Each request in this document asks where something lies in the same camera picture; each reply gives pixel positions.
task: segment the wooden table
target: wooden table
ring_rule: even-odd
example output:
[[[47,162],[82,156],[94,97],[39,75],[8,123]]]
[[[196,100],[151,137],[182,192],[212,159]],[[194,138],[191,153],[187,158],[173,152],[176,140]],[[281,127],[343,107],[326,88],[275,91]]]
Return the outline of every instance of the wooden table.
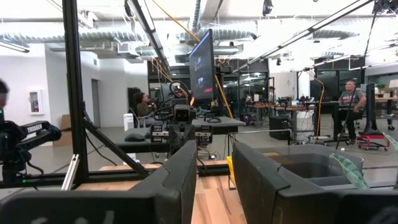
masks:
[[[206,165],[226,164],[226,161],[204,161]],[[155,168],[159,165],[145,165]],[[105,166],[100,170],[124,170],[129,166]],[[129,190],[140,181],[82,184],[77,190]],[[228,176],[199,177],[193,203],[194,224],[246,223],[237,190],[228,189]]]

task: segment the man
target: man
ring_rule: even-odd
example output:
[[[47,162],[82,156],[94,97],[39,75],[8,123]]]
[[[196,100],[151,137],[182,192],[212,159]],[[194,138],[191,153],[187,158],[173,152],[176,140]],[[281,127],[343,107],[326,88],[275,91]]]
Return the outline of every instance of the man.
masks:
[[[150,103],[150,98],[148,94],[145,93],[136,93],[133,96],[134,102],[137,105],[137,116],[141,119],[144,116],[150,115],[152,111],[148,107],[148,103]],[[154,118],[146,118],[146,124],[152,124],[155,122]]]
[[[344,91],[340,98],[339,103],[342,105],[349,105],[351,101],[351,97],[354,93],[353,102],[351,104],[351,111],[349,112],[347,119],[347,129],[349,142],[351,144],[356,143],[356,134],[355,134],[355,126],[354,121],[357,119],[361,119],[363,115],[363,109],[366,103],[366,97],[361,90],[356,89],[356,82],[354,80],[350,80],[346,83],[346,91]],[[338,112],[337,119],[335,118],[335,114],[333,115],[334,120],[338,120],[338,132],[340,133],[343,129],[342,121],[345,121],[349,108],[340,108]]]
[[[7,105],[8,87],[6,83],[0,80],[0,110]]]

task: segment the monitor screen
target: monitor screen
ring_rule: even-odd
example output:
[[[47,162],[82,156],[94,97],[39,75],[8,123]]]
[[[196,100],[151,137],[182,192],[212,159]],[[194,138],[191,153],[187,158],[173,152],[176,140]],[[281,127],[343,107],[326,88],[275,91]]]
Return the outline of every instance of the monitor screen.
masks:
[[[191,91],[195,99],[213,99],[215,63],[213,34],[209,29],[189,55]]]

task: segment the wall-mounted cabinet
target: wall-mounted cabinet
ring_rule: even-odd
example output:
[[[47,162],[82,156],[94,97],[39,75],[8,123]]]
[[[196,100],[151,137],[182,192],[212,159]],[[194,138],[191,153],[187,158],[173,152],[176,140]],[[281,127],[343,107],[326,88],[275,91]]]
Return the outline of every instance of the wall-mounted cabinet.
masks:
[[[30,115],[43,115],[42,90],[29,90],[28,103]]]

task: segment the yellow cable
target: yellow cable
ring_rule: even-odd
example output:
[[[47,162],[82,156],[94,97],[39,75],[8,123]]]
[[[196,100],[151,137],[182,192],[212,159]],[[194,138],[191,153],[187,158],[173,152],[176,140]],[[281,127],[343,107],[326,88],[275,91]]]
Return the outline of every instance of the yellow cable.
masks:
[[[309,72],[307,72],[308,75],[310,75],[312,78],[314,78],[316,81],[318,81],[319,83],[321,83],[322,85],[322,93],[321,93],[321,98],[319,99],[319,106],[318,106],[318,127],[317,127],[317,137],[319,137],[319,130],[320,130],[320,125],[321,125],[321,106],[322,106],[322,98],[323,98],[323,94],[325,92],[325,85],[323,84],[323,82],[321,82],[321,80],[315,78],[313,75],[311,75]]]
[[[168,79],[170,82],[173,82],[173,80],[164,72],[164,70],[163,70],[162,67],[157,66],[157,69],[159,69],[160,74],[162,74],[166,79]],[[188,98],[187,92],[186,92],[183,88],[180,88],[180,89],[182,90],[182,92],[183,92],[183,94],[185,95],[185,97]]]
[[[155,0],[152,0],[157,7],[159,7],[160,10],[162,10],[171,20],[173,20],[176,24],[178,24],[181,28],[183,28],[187,33],[189,33],[197,42],[200,41],[200,39],[195,36],[191,31],[189,31],[184,25],[182,25],[179,21],[174,19],[172,15],[170,15],[162,6],[160,6],[159,3],[157,3]]]
[[[171,20],[173,20],[173,21],[174,21],[175,23],[177,23],[181,28],[183,28],[186,32],[188,32],[197,42],[200,41],[200,39],[199,39],[195,34],[193,34],[192,32],[190,32],[186,27],[184,27],[181,23],[179,23],[179,21],[177,21],[176,19],[174,19],[174,17],[172,17],[162,6],[160,6],[160,4],[158,4],[155,0],[152,0],[152,1],[156,4],[157,7],[159,7],[160,10],[163,11]],[[219,89],[219,91],[220,91],[221,98],[223,99],[224,104],[225,104],[225,107],[226,107],[226,109],[227,109],[227,111],[228,111],[229,117],[232,119],[233,116],[232,116],[231,110],[230,110],[230,108],[229,108],[228,102],[226,101],[224,92],[222,91],[220,82],[218,81],[218,78],[217,78],[216,75],[215,75],[215,79],[216,79],[216,82],[217,82],[217,85],[218,85],[218,89]]]

